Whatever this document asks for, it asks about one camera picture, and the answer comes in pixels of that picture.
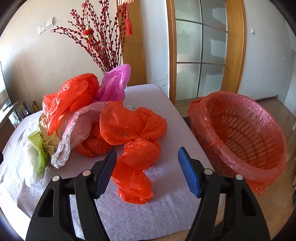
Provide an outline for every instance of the wall socket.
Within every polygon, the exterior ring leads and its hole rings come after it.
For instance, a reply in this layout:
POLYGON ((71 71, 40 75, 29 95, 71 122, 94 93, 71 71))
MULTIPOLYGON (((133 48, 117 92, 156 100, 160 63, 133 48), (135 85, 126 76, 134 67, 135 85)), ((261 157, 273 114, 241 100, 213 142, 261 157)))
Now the wall socket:
POLYGON ((45 31, 45 25, 41 25, 40 27, 38 27, 38 33, 41 34, 45 31))

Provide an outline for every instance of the electrical outlet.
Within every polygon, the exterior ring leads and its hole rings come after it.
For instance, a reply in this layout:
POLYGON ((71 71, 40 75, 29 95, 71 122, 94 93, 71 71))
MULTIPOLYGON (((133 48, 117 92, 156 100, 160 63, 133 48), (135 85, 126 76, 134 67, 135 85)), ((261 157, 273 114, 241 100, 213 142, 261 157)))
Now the electrical outlet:
POLYGON ((44 26, 44 24, 41 25, 40 27, 38 27, 38 33, 39 33, 39 34, 43 33, 44 31, 45 31, 45 26, 44 26))
POLYGON ((52 18, 51 20, 48 20, 47 22, 45 22, 45 30, 49 29, 53 25, 54 25, 54 18, 52 18))

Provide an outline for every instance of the red laundry basket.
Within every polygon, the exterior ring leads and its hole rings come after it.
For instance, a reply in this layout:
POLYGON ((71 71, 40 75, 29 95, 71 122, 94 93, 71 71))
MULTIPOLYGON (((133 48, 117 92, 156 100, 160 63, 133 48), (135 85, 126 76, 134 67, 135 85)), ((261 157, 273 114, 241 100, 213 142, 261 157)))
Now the red laundry basket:
POLYGON ((192 102, 191 129, 215 172, 241 174, 258 194, 282 173, 285 137, 271 115, 252 99, 218 91, 192 102))

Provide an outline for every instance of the glass door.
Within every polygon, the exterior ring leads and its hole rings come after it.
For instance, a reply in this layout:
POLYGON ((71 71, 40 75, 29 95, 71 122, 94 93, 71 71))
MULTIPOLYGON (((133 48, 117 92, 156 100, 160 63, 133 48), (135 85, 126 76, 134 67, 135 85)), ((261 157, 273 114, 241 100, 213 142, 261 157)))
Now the glass door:
POLYGON ((177 35, 176 103, 219 91, 227 17, 223 0, 174 0, 177 35))

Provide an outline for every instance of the purple plastic bag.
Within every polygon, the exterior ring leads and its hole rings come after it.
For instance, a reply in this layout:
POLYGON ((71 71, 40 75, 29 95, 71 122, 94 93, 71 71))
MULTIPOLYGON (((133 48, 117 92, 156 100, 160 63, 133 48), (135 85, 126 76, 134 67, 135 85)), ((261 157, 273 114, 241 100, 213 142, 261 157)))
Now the purple plastic bag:
POLYGON ((94 102, 119 101, 126 98, 124 89, 131 76, 131 66, 124 64, 107 72, 102 80, 94 102))

